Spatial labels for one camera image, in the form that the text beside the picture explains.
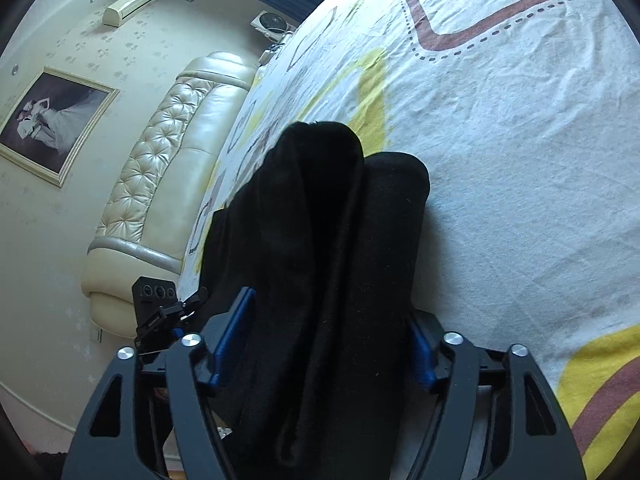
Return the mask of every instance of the air conditioner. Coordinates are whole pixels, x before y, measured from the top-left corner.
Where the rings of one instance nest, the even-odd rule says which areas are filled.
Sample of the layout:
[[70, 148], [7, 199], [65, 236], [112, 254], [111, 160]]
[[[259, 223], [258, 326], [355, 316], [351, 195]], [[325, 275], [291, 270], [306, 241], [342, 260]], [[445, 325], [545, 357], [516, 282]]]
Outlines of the air conditioner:
[[275, 12], [263, 10], [251, 22], [252, 27], [263, 33], [271, 41], [279, 42], [284, 37], [284, 33], [289, 30], [296, 30], [293, 25], [285, 22], [284, 19]]
[[119, 27], [139, 10], [145, 9], [156, 0], [118, 0], [104, 10], [102, 22], [111, 27]]

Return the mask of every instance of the black folded clothing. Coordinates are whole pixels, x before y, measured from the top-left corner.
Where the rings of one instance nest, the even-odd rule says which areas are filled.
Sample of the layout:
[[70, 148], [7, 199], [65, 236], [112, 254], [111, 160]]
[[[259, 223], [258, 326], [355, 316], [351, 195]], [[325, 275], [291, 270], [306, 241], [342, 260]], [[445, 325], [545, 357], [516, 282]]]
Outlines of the black folded clothing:
[[239, 479], [388, 479], [428, 194], [415, 157], [363, 158], [343, 124], [296, 123], [215, 213], [193, 329], [241, 286], [257, 293], [239, 369], [212, 402]]

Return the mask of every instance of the framed wedding photo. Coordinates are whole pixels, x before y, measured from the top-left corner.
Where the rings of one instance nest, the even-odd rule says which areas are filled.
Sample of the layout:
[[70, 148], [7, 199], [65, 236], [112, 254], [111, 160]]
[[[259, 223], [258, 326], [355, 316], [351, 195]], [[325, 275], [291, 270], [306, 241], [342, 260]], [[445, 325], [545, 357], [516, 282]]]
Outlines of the framed wedding photo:
[[0, 155], [61, 187], [117, 94], [110, 86], [45, 67], [4, 120]]

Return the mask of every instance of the bride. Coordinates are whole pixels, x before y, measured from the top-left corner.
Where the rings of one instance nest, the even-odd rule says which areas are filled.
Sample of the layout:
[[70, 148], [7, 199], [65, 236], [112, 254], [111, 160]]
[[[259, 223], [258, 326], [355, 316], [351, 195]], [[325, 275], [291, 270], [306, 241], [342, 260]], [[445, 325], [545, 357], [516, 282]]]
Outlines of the bride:
[[102, 101], [104, 101], [104, 92], [95, 89], [89, 90], [81, 101], [62, 110], [51, 108], [49, 98], [37, 102], [29, 101], [22, 109], [26, 115], [20, 124], [26, 121], [31, 122], [22, 127], [23, 132], [20, 132], [19, 125], [18, 133], [24, 138], [23, 133], [31, 130], [31, 133], [27, 134], [33, 139], [40, 140], [50, 148], [55, 148], [60, 155], [66, 155]]

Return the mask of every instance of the wall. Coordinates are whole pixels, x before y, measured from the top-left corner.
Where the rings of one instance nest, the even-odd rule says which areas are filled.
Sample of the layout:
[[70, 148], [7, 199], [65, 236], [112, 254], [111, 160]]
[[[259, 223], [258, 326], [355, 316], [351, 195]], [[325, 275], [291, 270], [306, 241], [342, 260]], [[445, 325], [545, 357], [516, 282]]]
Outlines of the wall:
[[229, 50], [257, 61], [269, 43], [250, 27], [265, 8], [257, 0], [159, 0], [120, 28], [101, 23], [113, 0], [77, 1], [68, 4], [71, 23], [66, 7], [40, 6], [51, 10], [48, 19], [28, 14], [26, 23], [42, 25], [21, 28], [0, 67], [5, 112], [44, 64], [120, 90], [62, 188], [0, 157], [0, 386], [70, 431], [116, 350], [131, 344], [108, 334], [101, 344], [90, 340], [80, 291], [86, 248], [122, 165], [191, 59]]

